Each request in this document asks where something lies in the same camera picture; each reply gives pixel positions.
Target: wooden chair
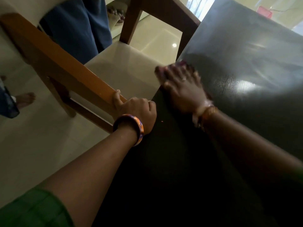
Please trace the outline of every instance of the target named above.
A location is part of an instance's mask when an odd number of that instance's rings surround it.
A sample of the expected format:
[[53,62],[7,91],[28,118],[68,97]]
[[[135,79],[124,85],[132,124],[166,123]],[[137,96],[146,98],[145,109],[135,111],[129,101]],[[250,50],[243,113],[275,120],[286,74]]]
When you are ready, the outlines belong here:
[[161,64],[129,46],[142,11],[183,32],[178,56],[200,21],[179,0],[120,0],[128,5],[120,41],[82,65],[36,28],[63,1],[2,0],[0,24],[70,117],[78,112],[111,133],[114,89],[126,98],[152,99],[159,87],[154,69]]

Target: wooden chair frame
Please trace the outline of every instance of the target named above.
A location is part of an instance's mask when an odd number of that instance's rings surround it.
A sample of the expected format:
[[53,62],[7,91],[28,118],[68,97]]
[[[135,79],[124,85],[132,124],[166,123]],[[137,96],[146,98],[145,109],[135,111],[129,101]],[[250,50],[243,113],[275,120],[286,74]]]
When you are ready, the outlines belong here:
[[[199,19],[180,0],[131,0],[120,35],[121,42],[130,43],[142,11],[182,31],[177,57],[200,24]],[[108,114],[113,115],[115,112],[112,105],[114,89],[20,14],[4,14],[0,17],[0,24],[24,60],[34,68],[70,117],[74,117],[78,112],[108,133],[112,132],[111,124],[73,101],[69,91],[76,92]]]

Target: white chair seat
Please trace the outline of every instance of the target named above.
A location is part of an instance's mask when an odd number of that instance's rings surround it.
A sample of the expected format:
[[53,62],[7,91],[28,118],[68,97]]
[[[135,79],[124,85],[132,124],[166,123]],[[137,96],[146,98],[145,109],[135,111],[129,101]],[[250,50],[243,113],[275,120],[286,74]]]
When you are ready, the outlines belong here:
[[[137,49],[122,43],[115,42],[85,66],[114,89],[119,89],[126,99],[131,97],[151,100],[160,87],[154,74],[156,66],[162,65],[149,58]],[[112,117],[83,99],[75,92],[71,97],[99,117],[113,123]]]

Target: foot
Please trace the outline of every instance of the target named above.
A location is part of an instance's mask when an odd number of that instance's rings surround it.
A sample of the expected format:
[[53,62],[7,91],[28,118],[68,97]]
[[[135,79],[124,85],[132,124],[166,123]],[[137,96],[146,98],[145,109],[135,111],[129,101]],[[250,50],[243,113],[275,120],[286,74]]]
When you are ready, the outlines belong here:
[[6,77],[6,76],[0,76],[0,79],[1,79],[2,81],[5,81],[5,80],[7,79],[7,77]]
[[35,99],[36,99],[36,95],[33,92],[18,95],[16,96],[17,108],[20,110],[21,108],[32,104],[35,101]]

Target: dark table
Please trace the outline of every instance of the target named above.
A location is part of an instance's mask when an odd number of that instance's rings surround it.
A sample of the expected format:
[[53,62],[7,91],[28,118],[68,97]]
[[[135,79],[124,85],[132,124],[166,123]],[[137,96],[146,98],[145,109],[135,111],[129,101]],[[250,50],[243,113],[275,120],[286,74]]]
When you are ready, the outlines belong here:
[[[216,0],[180,59],[223,112],[303,159],[303,37],[232,0]],[[93,226],[276,226],[206,135],[159,89],[157,121],[115,175]]]

